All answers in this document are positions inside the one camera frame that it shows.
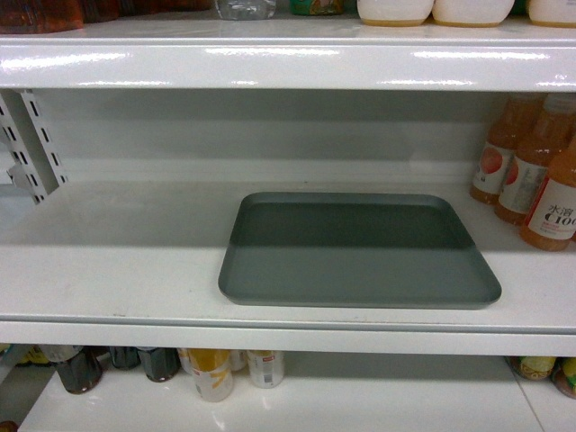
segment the bottle label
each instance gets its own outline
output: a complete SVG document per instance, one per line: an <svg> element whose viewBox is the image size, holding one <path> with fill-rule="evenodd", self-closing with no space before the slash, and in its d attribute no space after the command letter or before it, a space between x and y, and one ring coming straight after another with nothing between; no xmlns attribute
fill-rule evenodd
<svg viewBox="0 0 576 432"><path fill-rule="evenodd" d="M499 203L512 212L527 214L546 171L545 166L529 164L514 157L499 197Z"/></svg>
<svg viewBox="0 0 576 432"><path fill-rule="evenodd" d="M207 401L221 401L232 391L232 372L228 361L209 372L194 368L193 376L196 390Z"/></svg>
<svg viewBox="0 0 576 432"><path fill-rule="evenodd" d="M250 377L261 388L272 388L284 378L284 352L270 351L267 355L257 355L248 351Z"/></svg>
<svg viewBox="0 0 576 432"><path fill-rule="evenodd" d="M497 194L504 183L513 157L514 150L499 148L487 142L472 184L487 194Z"/></svg>
<svg viewBox="0 0 576 432"><path fill-rule="evenodd" d="M52 363L62 363L74 357L83 346L80 345L40 345L42 353Z"/></svg>
<svg viewBox="0 0 576 432"><path fill-rule="evenodd" d="M549 239L571 239L576 232L576 187L547 177L526 218L526 225Z"/></svg>

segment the plastic tray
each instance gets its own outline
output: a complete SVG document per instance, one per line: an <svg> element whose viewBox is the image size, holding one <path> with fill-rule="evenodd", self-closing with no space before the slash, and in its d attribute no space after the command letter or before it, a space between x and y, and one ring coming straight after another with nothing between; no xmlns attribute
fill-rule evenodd
<svg viewBox="0 0 576 432"><path fill-rule="evenodd" d="M501 294L448 202L431 195L254 193L219 278L246 305L479 309Z"/></svg>

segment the glass bottle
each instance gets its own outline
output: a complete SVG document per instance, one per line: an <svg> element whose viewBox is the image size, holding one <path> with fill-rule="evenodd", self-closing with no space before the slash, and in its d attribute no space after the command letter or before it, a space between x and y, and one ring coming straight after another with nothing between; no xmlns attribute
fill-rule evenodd
<svg viewBox="0 0 576 432"><path fill-rule="evenodd" d="M542 250L564 250L576 233L576 137L552 159L520 237Z"/></svg>
<svg viewBox="0 0 576 432"><path fill-rule="evenodd" d="M2 0L0 33L33 34L81 29L77 0Z"/></svg>
<svg viewBox="0 0 576 432"><path fill-rule="evenodd" d="M120 16L118 0L78 0L85 23L104 23Z"/></svg>
<svg viewBox="0 0 576 432"><path fill-rule="evenodd" d="M234 381L230 369L228 349L190 348L196 390L208 402L226 399L232 392Z"/></svg>
<svg viewBox="0 0 576 432"><path fill-rule="evenodd" d="M250 379L256 387L271 389L284 378L284 351L248 351Z"/></svg>
<svg viewBox="0 0 576 432"><path fill-rule="evenodd" d="M576 94L550 94L534 129L518 144L494 209L503 221L524 222L548 165L568 147L576 113Z"/></svg>
<svg viewBox="0 0 576 432"><path fill-rule="evenodd" d="M94 353L84 346L41 345L67 392L81 394L93 389L102 378L102 367Z"/></svg>
<svg viewBox="0 0 576 432"><path fill-rule="evenodd" d="M498 202L518 143L533 128L542 109L541 94L511 94L504 112L492 124L472 179L470 196L481 203Z"/></svg>
<svg viewBox="0 0 576 432"><path fill-rule="evenodd" d="M134 346L108 346L112 366L116 369L128 371L140 364L138 349Z"/></svg>
<svg viewBox="0 0 576 432"><path fill-rule="evenodd" d="M144 372L154 383L168 381L180 369L180 360L175 348L155 346L137 346L137 348Z"/></svg>

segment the bottle cap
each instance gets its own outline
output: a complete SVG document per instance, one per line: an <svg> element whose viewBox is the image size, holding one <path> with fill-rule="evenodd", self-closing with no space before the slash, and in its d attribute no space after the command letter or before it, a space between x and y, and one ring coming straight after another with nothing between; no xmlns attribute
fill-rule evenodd
<svg viewBox="0 0 576 432"><path fill-rule="evenodd" d="M544 109L549 113L575 114L576 94L574 93L549 94L544 102Z"/></svg>

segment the orange juice bottle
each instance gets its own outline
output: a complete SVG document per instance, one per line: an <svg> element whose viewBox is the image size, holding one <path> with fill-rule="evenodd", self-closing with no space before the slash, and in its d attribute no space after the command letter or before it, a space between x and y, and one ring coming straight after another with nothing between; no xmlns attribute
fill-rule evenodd
<svg viewBox="0 0 576 432"><path fill-rule="evenodd" d="M495 212L503 221L520 225L548 165L568 147L576 114L576 94L550 94L534 129L518 144Z"/></svg>
<svg viewBox="0 0 576 432"><path fill-rule="evenodd" d="M556 156L520 229L520 237L543 250L563 250L576 232L576 137Z"/></svg>
<svg viewBox="0 0 576 432"><path fill-rule="evenodd" d="M196 390L208 402L227 398L234 385L228 349L188 349Z"/></svg>
<svg viewBox="0 0 576 432"><path fill-rule="evenodd" d="M472 179L470 196L481 203L498 202L502 184L518 143L536 123L541 94L511 94L504 112L490 127L480 162Z"/></svg>

